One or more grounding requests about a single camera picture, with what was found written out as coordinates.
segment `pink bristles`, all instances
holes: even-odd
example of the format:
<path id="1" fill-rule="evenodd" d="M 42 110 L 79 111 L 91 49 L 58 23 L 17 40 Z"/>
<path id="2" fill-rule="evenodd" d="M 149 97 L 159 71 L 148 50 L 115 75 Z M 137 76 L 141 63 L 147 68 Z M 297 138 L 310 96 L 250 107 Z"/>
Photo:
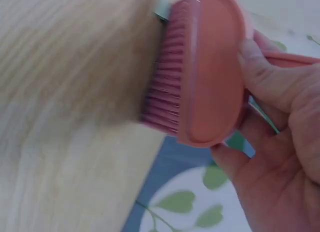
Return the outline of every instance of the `pink bristles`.
<path id="1" fill-rule="evenodd" d="M 173 136 L 179 128 L 187 19 L 188 2 L 183 0 L 174 4 L 141 115 L 144 124 Z"/>

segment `light wood grain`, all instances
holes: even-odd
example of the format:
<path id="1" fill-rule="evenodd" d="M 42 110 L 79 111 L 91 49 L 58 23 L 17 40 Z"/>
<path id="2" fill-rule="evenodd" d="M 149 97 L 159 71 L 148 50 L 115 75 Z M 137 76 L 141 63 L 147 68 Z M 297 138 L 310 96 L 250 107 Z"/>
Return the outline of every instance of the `light wood grain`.
<path id="1" fill-rule="evenodd" d="M 0 0 L 0 232 L 121 230 L 164 136 L 154 1 Z"/>

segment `hand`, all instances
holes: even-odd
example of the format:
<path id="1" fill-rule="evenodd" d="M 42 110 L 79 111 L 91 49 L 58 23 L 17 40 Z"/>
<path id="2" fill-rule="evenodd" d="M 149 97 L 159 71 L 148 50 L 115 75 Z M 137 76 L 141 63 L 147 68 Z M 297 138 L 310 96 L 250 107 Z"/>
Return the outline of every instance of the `hand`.
<path id="1" fill-rule="evenodd" d="M 241 46 L 246 88 L 280 131 L 251 106 L 238 130 L 256 154 L 224 144 L 212 148 L 230 177 L 254 232 L 320 232 L 320 64 L 271 65 L 261 50 L 277 50 L 262 34 Z"/>

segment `pink brush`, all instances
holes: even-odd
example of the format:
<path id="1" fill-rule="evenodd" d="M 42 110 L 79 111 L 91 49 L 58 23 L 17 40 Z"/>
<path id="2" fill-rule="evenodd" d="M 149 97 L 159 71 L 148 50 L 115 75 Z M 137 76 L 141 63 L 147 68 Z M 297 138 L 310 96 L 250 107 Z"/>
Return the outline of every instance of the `pink brush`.
<path id="1" fill-rule="evenodd" d="M 141 121 L 194 147 L 222 142 L 242 118 L 248 98 L 238 61 L 254 29 L 235 0 L 181 0 L 171 8 Z M 280 67 L 319 59 L 263 51 Z"/>

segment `brush handle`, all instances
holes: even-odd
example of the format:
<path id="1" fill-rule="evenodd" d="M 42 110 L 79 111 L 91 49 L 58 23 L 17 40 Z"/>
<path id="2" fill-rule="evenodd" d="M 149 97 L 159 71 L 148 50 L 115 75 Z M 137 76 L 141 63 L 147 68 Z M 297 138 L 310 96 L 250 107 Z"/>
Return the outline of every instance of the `brush handle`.
<path id="1" fill-rule="evenodd" d="M 292 68 L 320 63 L 320 59 L 277 51 L 263 51 L 265 58 L 275 66 Z"/>

